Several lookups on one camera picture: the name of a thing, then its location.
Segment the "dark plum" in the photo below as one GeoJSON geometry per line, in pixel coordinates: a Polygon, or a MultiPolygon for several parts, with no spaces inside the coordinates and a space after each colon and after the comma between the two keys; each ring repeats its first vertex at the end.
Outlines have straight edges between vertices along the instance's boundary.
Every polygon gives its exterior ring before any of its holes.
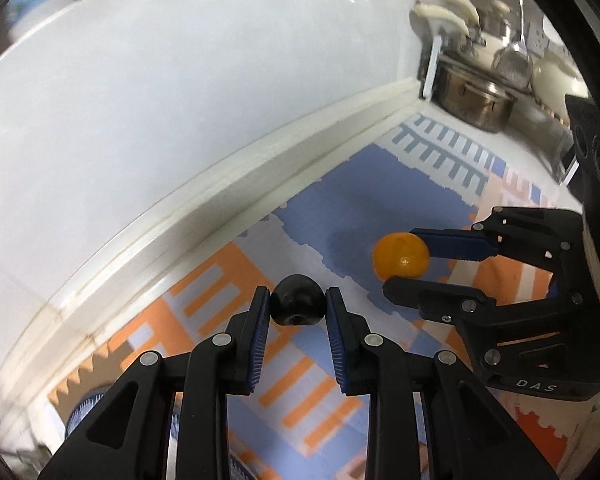
{"type": "Polygon", "coordinates": [[[326,297],[312,278],[291,274],[275,286],[268,308],[272,320],[280,326],[315,325],[326,315],[326,297]]]}

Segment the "small back orange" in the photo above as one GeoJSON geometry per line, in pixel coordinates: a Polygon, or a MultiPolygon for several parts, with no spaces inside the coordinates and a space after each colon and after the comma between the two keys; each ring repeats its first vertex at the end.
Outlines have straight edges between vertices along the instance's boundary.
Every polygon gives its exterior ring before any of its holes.
{"type": "Polygon", "coordinates": [[[415,234],[391,233],[375,244],[373,269],[381,281],[398,278],[421,278],[428,270],[430,253],[425,242],[415,234]]]}

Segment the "colourful patterned table mat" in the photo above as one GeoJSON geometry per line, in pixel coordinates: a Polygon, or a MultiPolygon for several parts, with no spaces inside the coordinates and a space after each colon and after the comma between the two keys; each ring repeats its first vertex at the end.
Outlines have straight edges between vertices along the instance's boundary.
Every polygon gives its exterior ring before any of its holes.
{"type": "MultiPolygon", "coordinates": [[[[524,144],[438,112],[416,114],[169,278],[157,299],[53,388],[50,403],[73,426],[142,352],[188,351],[245,310],[256,287],[293,273],[340,288],[351,310],[407,351],[464,356],[453,327],[385,300],[372,251],[393,232],[465,229],[496,205],[572,209],[577,201],[524,144]]],[[[323,325],[272,326],[256,392],[228,402],[233,469],[255,479],[362,478],[367,413],[366,399],[340,392],[323,325]]]]}

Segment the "steel cooking pot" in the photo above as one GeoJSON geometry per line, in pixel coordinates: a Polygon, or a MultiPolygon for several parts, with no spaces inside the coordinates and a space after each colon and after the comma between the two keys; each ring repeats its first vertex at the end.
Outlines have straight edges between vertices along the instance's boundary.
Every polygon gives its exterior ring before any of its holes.
{"type": "Polygon", "coordinates": [[[508,125],[517,97],[491,79],[458,65],[439,62],[434,100],[466,124],[497,133],[508,125]]]}

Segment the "metal shelf rack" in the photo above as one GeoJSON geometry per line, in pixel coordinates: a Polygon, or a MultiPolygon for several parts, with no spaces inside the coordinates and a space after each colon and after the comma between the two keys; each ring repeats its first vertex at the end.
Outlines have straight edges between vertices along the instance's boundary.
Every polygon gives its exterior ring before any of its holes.
{"type": "Polygon", "coordinates": [[[454,117],[488,133],[512,132],[562,183],[571,178],[573,138],[568,122],[529,92],[509,87],[453,52],[449,39],[434,36],[420,66],[420,97],[438,103],[454,117]]]}

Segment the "blue white porcelain plate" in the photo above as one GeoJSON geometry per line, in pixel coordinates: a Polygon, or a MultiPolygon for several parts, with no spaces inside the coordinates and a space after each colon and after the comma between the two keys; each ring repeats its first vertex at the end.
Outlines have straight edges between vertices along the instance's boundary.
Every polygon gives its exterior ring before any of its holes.
{"type": "MultiPolygon", "coordinates": [[[[102,400],[108,391],[110,384],[87,391],[82,396],[80,402],[72,409],[66,422],[65,438],[76,430],[81,422],[86,419],[88,413],[94,406],[102,400]]],[[[168,466],[166,466],[166,478],[175,478],[175,456],[178,437],[180,436],[181,403],[176,399],[171,414],[170,441],[168,451],[168,466]]],[[[231,479],[256,480],[257,476],[248,468],[248,466],[233,452],[228,454],[228,470],[231,479]]]]}

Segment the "cream ceramic teapot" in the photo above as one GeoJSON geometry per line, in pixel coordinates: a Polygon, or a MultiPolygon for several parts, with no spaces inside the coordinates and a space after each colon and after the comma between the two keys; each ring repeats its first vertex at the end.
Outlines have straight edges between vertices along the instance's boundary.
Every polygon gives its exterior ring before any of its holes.
{"type": "Polygon", "coordinates": [[[535,96],[554,112],[565,105],[565,96],[587,99],[590,95],[580,73],[550,50],[534,63],[531,87],[535,96]]]}

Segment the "metal spatula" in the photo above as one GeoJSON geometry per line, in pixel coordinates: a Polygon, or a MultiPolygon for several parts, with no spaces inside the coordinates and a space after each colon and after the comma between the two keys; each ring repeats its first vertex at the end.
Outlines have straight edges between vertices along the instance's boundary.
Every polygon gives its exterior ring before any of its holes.
{"type": "Polygon", "coordinates": [[[494,54],[492,70],[517,90],[529,87],[533,62],[524,38],[524,0],[518,0],[519,37],[494,54]]]}

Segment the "white rice paddle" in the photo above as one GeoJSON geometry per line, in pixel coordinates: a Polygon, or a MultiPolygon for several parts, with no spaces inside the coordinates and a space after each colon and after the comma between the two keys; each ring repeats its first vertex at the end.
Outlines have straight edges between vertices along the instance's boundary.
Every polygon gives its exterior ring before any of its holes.
{"type": "Polygon", "coordinates": [[[569,49],[546,15],[543,16],[542,29],[544,36],[548,39],[548,50],[555,53],[565,62],[572,62],[573,58],[569,49]]]}

